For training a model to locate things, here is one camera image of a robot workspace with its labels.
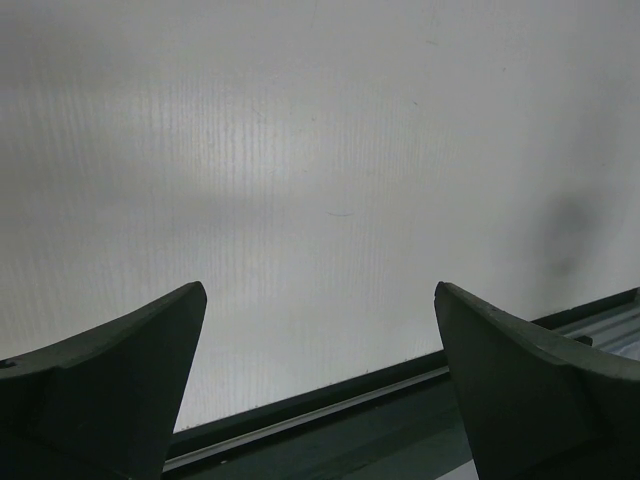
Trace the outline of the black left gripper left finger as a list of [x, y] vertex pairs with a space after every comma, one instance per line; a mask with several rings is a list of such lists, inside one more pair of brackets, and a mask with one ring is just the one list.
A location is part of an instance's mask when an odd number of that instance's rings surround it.
[[2, 360], [2, 478], [160, 478], [206, 304], [191, 282]]

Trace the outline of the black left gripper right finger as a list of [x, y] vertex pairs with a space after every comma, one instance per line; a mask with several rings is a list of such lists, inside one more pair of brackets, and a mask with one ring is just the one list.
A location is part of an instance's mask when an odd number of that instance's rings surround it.
[[639, 363], [441, 282], [437, 323], [481, 479], [636, 479]]

